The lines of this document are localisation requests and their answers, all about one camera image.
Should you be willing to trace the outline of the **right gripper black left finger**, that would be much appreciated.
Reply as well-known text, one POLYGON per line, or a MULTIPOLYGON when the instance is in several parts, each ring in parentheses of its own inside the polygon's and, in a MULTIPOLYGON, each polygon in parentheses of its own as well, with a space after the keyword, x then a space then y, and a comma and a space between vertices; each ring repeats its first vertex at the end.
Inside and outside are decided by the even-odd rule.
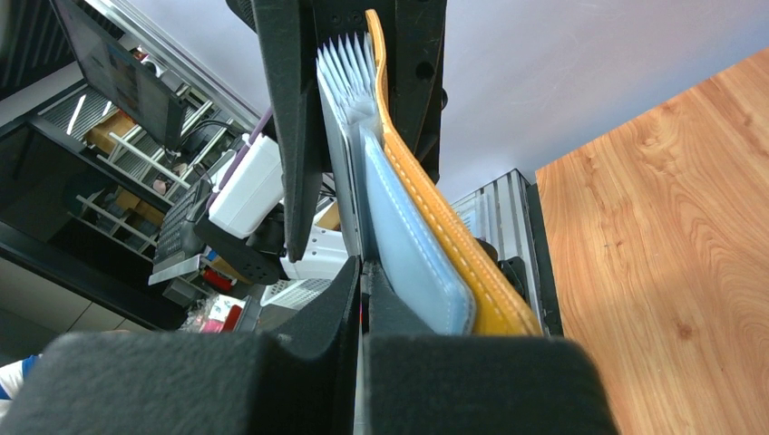
POLYGON ((69 333, 3 418, 4 434, 349 434, 361 264, 268 332, 69 333))

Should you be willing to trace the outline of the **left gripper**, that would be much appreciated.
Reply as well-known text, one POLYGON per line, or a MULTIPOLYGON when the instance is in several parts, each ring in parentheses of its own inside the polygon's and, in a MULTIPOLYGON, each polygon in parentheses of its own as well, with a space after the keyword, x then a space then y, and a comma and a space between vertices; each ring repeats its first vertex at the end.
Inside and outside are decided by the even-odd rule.
POLYGON ((363 32, 376 10, 387 51, 389 113, 432 182, 440 178, 446 0, 226 1, 258 35, 283 168, 287 256, 303 258, 322 183, 326 131, 316 35, 363 32))

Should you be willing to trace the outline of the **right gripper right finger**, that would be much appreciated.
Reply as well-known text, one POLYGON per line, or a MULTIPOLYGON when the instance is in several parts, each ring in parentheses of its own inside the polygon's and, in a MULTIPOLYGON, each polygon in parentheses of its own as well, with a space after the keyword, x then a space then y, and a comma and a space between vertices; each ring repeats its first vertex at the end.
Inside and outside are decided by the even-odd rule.
POLYGON ((364 266, 370 434, 615 434, 587 353, 561 337, 439 335, 364 266))

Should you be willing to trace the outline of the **yellow leather card holder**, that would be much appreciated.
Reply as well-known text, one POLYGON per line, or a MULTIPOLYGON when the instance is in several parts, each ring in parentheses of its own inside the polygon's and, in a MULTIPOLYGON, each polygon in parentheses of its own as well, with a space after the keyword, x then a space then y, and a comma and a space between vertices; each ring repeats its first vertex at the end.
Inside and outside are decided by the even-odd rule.
POLYGON ((316 77, 345 241, 374 259, 388 294, 437 334, 538 335, 535 314, 429 179, 389 112, 385 32, 316 52, 316 77))

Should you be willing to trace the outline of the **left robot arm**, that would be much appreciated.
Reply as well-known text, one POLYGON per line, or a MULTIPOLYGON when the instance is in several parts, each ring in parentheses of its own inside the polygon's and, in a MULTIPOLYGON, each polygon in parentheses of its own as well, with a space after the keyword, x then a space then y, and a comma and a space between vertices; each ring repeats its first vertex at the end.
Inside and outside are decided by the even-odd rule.
POLYGON ((443 48, 447 4, 431 1, 229 1, 229 9, 258 36, 276 140, 284 170, 287 257, 298 260, 310 238, 322 175, 331 170, 316 79, 316 49, 330 39, 366 30, 376 10, 387 50, 389 111, 408 149, 432 182, 439 175, 443 48))

